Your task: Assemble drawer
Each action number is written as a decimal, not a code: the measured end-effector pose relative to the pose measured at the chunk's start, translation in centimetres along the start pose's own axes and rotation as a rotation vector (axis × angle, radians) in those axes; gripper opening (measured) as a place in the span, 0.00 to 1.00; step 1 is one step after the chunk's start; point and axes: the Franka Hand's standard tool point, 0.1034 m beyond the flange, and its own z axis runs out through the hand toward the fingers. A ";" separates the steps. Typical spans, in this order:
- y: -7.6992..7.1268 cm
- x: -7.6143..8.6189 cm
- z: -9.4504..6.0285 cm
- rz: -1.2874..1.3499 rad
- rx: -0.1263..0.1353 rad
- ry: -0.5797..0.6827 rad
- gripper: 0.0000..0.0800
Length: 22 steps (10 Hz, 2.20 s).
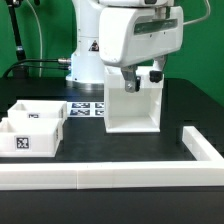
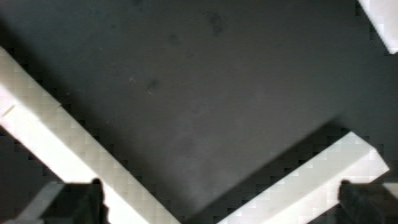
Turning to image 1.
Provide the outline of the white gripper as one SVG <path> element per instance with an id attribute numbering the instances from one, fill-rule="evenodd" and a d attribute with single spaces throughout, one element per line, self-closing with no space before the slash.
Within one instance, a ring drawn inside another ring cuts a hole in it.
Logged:
<path id="1" fill-rule="evenodd" d="M 149 79 L 163 79 L 166 54 L 178 51 L 183 39 L 183 10 L 164 8 L 105 8 L 99 21 L 99 52 L 103 63 L 123 67 L 126 92 L 140 90 L 135 64 L 153 59 Z"/>

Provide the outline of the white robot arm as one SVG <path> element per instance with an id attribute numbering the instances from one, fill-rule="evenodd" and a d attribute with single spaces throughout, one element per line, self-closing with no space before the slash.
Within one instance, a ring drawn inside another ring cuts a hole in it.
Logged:
<path id="1" fill-rule="evenodd" d="M 72 0 L 77 47 L 66 82 L 85 90 L 104 88 L 105 68 L 118 67 L 129 91 L 138 89 L 137 65 L 181 48 L 183 9 L 174 0 Z"/>

